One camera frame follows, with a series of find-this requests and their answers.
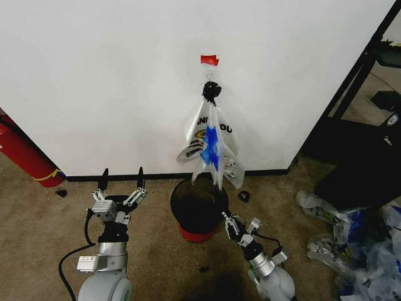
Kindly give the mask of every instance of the black metal frame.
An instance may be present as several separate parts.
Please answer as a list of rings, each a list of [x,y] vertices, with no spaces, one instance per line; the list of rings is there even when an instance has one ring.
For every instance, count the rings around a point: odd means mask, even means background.
[[[349,87],[347,93],[345,94],[341,104],[338,106],[336,112],[334,113],[334,119],[341,119],[347,110],[348,106],[351,104],[352,100],[354,99],[355,95],[358,93],[359,89],[363,85],[363,82],[366,80],[367,76],[369,75],[370,71],[375,64],[375,55],[374,50],[380,44],[384,33],[396,17],[396,15],[401,10],[401,0],[396,0],[391,7],[390,11],[387,13],[384,20],[380,23],[379,27],[377,28],[376,32],[373,34],[372,38],[370,39],[369,43],[365,47],[364,51],[360,55],[360,57],[355,62],[354,66],[352,67],[349,74],[344,79],[343,83],[340,85],[337,92],[334,94],[333,98],[331,99],[330,103],[328,104],[327,108],[323,112],[319,122],[322,119],[328,117],[330,112],[333,110],[334,106],[337,104],[341,96]]]

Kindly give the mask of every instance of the red tape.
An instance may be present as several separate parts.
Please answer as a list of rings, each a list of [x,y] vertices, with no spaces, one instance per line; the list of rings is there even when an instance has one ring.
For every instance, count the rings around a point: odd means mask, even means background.
[[[219,64],[219,59],[216,58],[216,55],[201,55],[200,63],[217,66]]]

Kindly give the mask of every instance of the small black object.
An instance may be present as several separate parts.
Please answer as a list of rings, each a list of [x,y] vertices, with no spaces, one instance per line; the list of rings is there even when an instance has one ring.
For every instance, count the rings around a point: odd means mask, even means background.
[[[397,91],[379,91],[370,101],[380,110],[396,111],[401,105],[401,95]]]
[[[219,86],[219,84],[209,81],[205,83],[202,95],[208,102],[211,102],[216,106],[214,98],[219,96],[220,92],[221,92],[221,87]]]
[[[206,272],[208,272],[209,270],[210,270],[210,269],[209,269],[208,266],[200,267],[200,269],[199,269],[199,271],[200,271],[201,273],[206,273]]]
[[[67,190],[65,190],[65,189],[57,190],[57,191],[56,191],[56,194],[57,194],[58,196],[61,196],[61,197],[63,198],[63,197],[65,197],[65,196],[67,195]]]
[[[108,184],[107,176],[108,176],[108,168],[105,169],[102,176],[100,177],[100,180],[98,181],[98,189],[100,189],[101,191],[107,189],[107,184]]]
[[[138,179],[137,179],[137,188],[144,188],[145,187],[145,176],[143,175],[143,168],[142,166],[139,167],[139,172],[138,172]]]
[[[251,197],[251,194],[249,192],[247,192],[246,190],[242,190],[238,194],[238,197],[242,202],[248,203],[249,202],[249,198]]]

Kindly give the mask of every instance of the black wall trim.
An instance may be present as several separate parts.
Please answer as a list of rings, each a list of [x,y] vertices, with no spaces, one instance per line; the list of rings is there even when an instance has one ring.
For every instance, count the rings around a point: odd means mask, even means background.
[[[287,169],[270,169],[262,171],[246,171],[245,176],[282,176],[287,174]],[[146,174],[146,180],[190,179],[191,173],[182,174]],[[68,182],[97,182],[101,176],[71,176],[66,177]],[[137,180],[137,174],[121,174],[108,176],[109,181],[133,181]]]

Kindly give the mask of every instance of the fire extinguisher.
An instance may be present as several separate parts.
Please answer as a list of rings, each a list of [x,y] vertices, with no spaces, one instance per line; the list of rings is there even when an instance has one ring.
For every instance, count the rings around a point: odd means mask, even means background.
[[[7,115],[0,116],[0,151],[43,187],[64,181],[61,171]]]

